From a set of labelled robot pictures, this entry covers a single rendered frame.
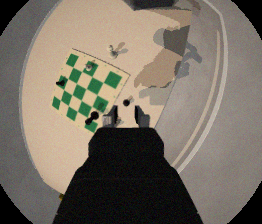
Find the black chess king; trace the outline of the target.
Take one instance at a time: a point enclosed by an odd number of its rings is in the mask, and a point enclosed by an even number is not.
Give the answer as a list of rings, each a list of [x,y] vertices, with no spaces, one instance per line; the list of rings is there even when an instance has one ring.
[[[97,112],[92,112],[91,113],[91,115],[90,115],[91,117],[90,118],[87,118],[86,120],[85,120],[85,124],[86,125],[90,125],[90,123],[92,123],[92,120],[97,120],[98,118],[99,118],[99,115],[98,115],[98,113]]]

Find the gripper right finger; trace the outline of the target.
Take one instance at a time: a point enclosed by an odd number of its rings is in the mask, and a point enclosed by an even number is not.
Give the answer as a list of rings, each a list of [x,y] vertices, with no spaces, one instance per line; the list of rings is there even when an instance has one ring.
[[[149,127],[150,126],[150,116],[149,114],[144,114],[139,105],[135,105],[135,120],[139,127]]]

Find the white pawn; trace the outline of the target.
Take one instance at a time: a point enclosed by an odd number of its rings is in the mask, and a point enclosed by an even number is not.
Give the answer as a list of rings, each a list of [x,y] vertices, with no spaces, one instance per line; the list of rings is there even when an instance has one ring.
[[[92,65],[84,64],[84,68],[86,68],[87,71],[91,71],[92,70]]]

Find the black pawn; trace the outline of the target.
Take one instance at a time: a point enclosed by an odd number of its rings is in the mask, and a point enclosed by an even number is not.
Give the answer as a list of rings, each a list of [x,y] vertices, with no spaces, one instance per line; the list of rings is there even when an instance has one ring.
[[[125,102],[125,103],[124,103],[124,102]],[[123,101],[123,105],[124,105],[125,107],[129,106],[129,104],[130,104],[129,100],[124,100],[124,101]]]
[[[56,82],[56,85],[61,85],[61,86],[64,86],[65,82],[62,80],[61,82]]]

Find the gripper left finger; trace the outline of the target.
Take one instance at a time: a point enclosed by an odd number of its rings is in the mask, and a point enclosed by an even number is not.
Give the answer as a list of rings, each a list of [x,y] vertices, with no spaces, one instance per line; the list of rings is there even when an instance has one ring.
[[[118,118],[118,105],[114,105],[108,114],[102,116],[103,127],[114,127]]]

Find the white chess king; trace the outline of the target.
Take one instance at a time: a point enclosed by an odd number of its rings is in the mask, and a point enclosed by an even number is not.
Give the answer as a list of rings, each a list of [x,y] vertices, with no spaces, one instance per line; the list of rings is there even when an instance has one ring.
[[[109,52],[108,57],[110,59],[115,59],[117,57],[117,52],[113,51],[113,46],[112,45],[108,45],[106,47],[106,49]]]

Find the green and cream chessboard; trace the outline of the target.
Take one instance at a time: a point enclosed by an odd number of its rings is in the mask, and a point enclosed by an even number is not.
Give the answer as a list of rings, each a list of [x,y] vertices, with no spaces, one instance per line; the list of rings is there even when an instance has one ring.
[[[84,64],[92,65],[87,71]],[[49,107],[65,120],[93,136],[102,127],[102,115],[108,114],[130,75],[87,54],[70,49],[58,73]],[[99,118],[90,125],[85,120],[92,112]]]

